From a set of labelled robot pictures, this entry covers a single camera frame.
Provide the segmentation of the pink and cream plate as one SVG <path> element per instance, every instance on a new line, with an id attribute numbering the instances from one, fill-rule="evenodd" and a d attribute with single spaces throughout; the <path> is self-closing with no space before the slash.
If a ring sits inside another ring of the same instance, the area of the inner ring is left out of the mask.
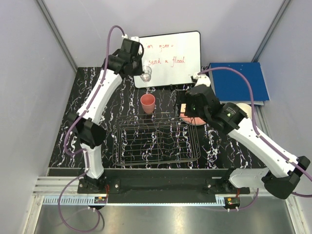
<path id="1" fill-rule="evenodd" d="M 180 119 L 183 122 L 190 124 L 190 125 L 194 125 L 194 126 L 202 126 L 206 124 L 206 122 L 199 117 L 187 117 L 185 115 L 185 111 L 186 111 L 186 104 L 183 103 L 181 104 L 181 108 L 180 108 Z"/>

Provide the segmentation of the clear drinking glass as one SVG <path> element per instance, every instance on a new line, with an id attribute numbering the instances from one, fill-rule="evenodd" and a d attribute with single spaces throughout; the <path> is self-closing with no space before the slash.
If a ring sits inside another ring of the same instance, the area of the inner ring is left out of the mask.
<path id="1" fill-rule="evenodd" d="M 152 77 L 152 69 L 150 66 L 143 65 L 142 66 L 142 74 L 140 75 L 140 78 L 143 82 L 149 82 Z"/>

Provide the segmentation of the pink plastic cup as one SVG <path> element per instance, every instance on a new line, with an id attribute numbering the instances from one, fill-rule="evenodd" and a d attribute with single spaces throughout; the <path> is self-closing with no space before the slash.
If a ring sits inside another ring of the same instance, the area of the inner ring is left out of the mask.
<path id="1" fill-rule="evenodd" d="M 144 94 L 140 98 L 141 106 L 146 114 L 151 114 L 155 109 L 156 98 L 152 94 Z"/>

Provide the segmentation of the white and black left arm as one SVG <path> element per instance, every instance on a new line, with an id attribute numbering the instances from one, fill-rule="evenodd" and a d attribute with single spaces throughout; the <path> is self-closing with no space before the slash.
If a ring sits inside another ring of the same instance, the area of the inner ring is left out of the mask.
<path id="1" fill-rule="evenodd" d="M 105 188 L 104 168 L 101 159 L 101 145 L 106 131 L 99 125 L 102 113 L 109 99 L 126 76 L 143 74 L 143 45 L 139 37 L 123 39 L 121 48 L 108 55 L 103 63 L 99 78 L 90 95 L 79 110 L 68 115 L 74 131 L 80 139 L 81 152 L 85 160 L 85 175 L 90 178 L 88 187 L 94 193 Z"/>

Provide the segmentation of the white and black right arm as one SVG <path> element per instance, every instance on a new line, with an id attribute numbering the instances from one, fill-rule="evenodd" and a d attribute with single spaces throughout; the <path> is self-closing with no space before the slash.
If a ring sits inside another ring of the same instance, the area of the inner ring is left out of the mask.
<path id="1" fill-rule="evenodd" d="M 177 101 L 184 105 L 185 116 L 198 117 L 214 129 L 235 139 L 266 165 L 263 172 L 233 169 L 221 181 L 223 191 L 233 193 L 243 187 L 264 188 L 280 199 L 295 194 L 294 190 L 311 162 L 305 156 L 297 157 L 287 152 L 259 130 L 251 106 L 222 104 L 211 86 L 206 84 L 184 91 L 177 96 Z"/>

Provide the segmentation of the blue binder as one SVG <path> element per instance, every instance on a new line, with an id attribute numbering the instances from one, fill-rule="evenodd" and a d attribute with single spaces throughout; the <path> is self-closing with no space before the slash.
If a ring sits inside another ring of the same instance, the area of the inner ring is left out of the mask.
<path id="1" fill-rule="evenodd" d="M 210 63 L 209 68 L 228 67 L 239 71 L 250 83 L 255 105 L 263 105 L 269 101 L 261 65 L 258 62 Z M 243 78 L 229 70 L 214 70 L 209 72 L 212 88 L 220 102 L 250 104 L 249 88 Z"/>

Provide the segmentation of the small whiteboard with red writing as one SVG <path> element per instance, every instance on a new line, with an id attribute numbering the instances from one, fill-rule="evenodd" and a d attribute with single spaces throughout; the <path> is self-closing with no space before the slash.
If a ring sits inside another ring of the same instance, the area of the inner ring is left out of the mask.
<path id="1" fill-rule="evenodd" d="M 150 66 L 152 77 L 143 82 L 134 77 L 136 88 L 188 84 L 201 69 L 201 38 L 198 31 L 140 37 L 142 65 Z"/>

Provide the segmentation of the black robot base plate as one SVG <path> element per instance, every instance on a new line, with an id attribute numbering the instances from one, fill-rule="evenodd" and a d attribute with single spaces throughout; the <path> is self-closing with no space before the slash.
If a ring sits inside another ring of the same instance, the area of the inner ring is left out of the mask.
<path id="1" fill-rule="evenodd" d="M 108 194 L 110 205 L 209 205 L 216 195 L 248 195 L 228 182 L 231 169 L 105 169 L 82 178 L 79 194 Z"/>

